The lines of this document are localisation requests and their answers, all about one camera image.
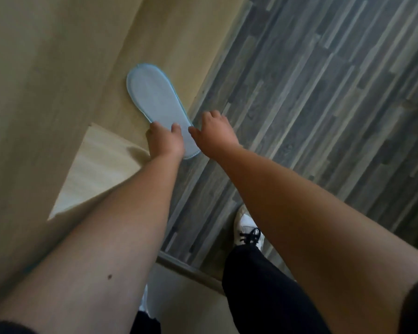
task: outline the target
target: hand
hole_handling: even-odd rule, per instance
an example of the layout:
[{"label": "hand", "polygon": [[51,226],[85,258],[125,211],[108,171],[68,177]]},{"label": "hand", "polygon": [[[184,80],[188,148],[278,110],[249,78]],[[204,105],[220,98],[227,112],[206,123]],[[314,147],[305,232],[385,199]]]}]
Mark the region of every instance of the hand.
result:
[{"label": "hand", "polygon": [[201,131],[190,126],[189,133],[200,150],[212,159],[216,158],[224,148],[240,147],[228,119],[217,110],[203,112]]},{"label": "hand", "polygon": [[184,141],[178,123],[173,123],[172,131],[169,131],[160,123],[153,122],[146,132],[146,137],[151,159],[162,155],[173,156],[179,160],[183,158]]}]

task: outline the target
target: slipper insole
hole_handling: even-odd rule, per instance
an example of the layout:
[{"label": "slipper insole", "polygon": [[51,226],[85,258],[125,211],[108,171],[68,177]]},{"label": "slipper insole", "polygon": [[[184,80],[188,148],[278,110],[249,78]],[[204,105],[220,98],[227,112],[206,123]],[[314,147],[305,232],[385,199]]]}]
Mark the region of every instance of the slipper insole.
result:
[{"label": "slipper insole", "polygon": [[192,158],[200,152],[188,132],[192,126],[170,80],[155,65],[139,64],[127,75],[127,90],[134,104],[151,122],[172,128],[173,123],[181,126],[184,139],[184,159]]}]

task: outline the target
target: shoelace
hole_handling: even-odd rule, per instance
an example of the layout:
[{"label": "shoelace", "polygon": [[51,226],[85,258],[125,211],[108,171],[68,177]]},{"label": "shoelace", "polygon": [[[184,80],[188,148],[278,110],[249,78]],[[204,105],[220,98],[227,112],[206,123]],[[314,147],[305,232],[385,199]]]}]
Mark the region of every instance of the shoelace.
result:
[{"label": "shoelace", "polygon": [[257,245],[261,235],[262,235],[262,231],[259,230],[258,228],[254,228],[249,233],[242,233],[241,232],[240,236],[244,237],[244,238],[241,239],[240,241],[243,241],[245,244],[253,243],[254,245]]}]

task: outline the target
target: white sneaker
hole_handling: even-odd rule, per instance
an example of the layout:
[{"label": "white sneaker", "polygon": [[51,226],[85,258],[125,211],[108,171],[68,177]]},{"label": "white sneaker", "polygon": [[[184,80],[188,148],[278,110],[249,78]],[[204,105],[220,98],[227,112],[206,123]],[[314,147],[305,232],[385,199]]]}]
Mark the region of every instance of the white sneaker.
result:
[{"label": "white sneaker", "polygon": [[254,244],[261,251],[265,236],[258,229],[254,220],[249,215],[245,205],[242,205],[235,216],[234,221],[234,244]]},{"label": "white sneaker", "polygon": [[139,311],[147,313],[150,316],[149,311],[147,310],[147,285],[144,288],[143,298],[141,299],[141,304],[138,308]]}]

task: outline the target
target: person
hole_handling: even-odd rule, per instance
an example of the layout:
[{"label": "person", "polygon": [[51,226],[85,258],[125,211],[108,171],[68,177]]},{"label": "person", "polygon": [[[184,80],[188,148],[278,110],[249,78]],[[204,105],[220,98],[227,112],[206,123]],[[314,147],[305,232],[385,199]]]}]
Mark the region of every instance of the person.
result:
[{"label": "person", "polygon": [[[418,333],[418,250],[290,169],[244,149],[226,117],[189,129],[245,206],[223,288],[246,333]],[[112,192],[0,304],[0,333],[155,333],[135,314],[162,242],[180,127],[152,123],[151,161]],[[297,282],[261,253],[264,236]]]}]

